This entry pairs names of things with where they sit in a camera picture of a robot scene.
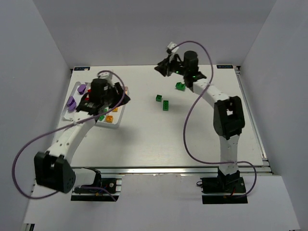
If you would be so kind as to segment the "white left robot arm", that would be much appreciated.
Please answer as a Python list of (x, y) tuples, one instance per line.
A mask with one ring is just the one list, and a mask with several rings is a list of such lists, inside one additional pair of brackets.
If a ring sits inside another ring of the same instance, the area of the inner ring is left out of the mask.
[(45, 152), (34, 157), (37, 185), (68, 193), (76, 184), (77, 173), (72, 169), (72, 158), (88, 131), (94, 127), (108, 108), (113, 110), (127, 104), (130, 97), (119, 82), (95, 78), (90, 92), (85, 93), (73, 114), (73, 124), (65, 128), (56, 142)]

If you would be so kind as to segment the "small yellow lego brick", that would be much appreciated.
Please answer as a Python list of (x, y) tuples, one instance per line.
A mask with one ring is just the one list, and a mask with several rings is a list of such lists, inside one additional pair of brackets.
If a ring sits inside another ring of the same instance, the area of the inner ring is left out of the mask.
[(114, 117), (112, 115), (108, 115), (108, 116), (106, 116), (105, 122), (106, 123), (112, 123), (113, 119), (114, 119)]

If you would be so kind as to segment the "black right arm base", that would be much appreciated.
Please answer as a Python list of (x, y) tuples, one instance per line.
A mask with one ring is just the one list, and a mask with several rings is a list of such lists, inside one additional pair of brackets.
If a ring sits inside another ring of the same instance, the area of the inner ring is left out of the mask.
[(247, 204), (246, 187), (243, 177), (238, 182), (225, 189), (219, 184), (217, 178), (200, 178), (196, 183), (202, 190), (202, 203), (204, 205), (231, 205)]

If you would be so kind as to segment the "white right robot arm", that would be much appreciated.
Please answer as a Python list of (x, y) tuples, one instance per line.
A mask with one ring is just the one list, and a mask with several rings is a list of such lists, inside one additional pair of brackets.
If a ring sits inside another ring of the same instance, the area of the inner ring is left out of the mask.
[(238, 141), (245, 126), (240, 97), (228, 96), (210, 83), (210, 79), (199, 71), (196, 52), (185, 52), (183, 60), (170, 48), (167, 53), (167, 58), (159, 62), (154, 69), (165, 77), (173, 73), (183, 76), (185, 86), (213, 108), (213, 127), (220, 142), (218, 174), (224, 177), (239, 177)]

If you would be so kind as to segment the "green long lego brick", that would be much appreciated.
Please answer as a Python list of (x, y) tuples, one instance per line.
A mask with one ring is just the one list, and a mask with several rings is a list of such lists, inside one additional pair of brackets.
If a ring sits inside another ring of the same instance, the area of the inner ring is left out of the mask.
[(163, 101), (163, 111), (168, 111), (169, 110), (169, 101), (164, 100)]

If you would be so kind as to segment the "purple rounded lego brick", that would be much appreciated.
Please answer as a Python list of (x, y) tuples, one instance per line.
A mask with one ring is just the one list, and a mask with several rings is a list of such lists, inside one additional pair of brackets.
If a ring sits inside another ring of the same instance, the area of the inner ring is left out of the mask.
[(85, 90), (87, 88), (87, 85), (86, 84), (81, 84), (79, 85), (79, 87), (77, 88), (77, 92), (80, 94), (80, 95), (83, 95)]

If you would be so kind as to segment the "green hollow lego brick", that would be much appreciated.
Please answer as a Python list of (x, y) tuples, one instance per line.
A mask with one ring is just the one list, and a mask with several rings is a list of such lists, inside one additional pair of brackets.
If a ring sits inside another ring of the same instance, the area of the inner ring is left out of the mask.
[(185, 86), (184, 83), (177, 82), (176, 85), (175, 85), (175, 88), (176, 88), (177, 90), (185, 91), (186, 86)]

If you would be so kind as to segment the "green square lego brick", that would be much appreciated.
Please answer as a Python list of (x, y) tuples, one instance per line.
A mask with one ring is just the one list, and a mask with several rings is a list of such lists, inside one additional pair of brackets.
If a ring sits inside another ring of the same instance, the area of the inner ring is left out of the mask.
[(157, 102), (161, 102), (162, 101), (162, 95), (157, 95), (155, 100)]

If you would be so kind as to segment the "purple curved lego brick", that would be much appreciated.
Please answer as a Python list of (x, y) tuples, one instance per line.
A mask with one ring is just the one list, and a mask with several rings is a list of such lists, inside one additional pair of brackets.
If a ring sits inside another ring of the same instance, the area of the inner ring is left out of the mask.
[(73, 104), (71, 104), (71, 105), (68, 107), (67, 111), (68, 111), (69, 113), (71, 113), (71, 112), (73, 112), (73, 111), (76, 109), (76, 107), (77, 107), (77, 104), (76, 104), (76, 102), (74, 102)]

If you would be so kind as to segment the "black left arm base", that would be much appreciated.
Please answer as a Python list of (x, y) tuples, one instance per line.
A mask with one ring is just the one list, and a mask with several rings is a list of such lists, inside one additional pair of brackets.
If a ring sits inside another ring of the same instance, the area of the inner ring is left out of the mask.
[(73, 202), (116, 202), (122, 188), (123, 175), (102, 174), (92, 185), (75, 186), (71, 193)]

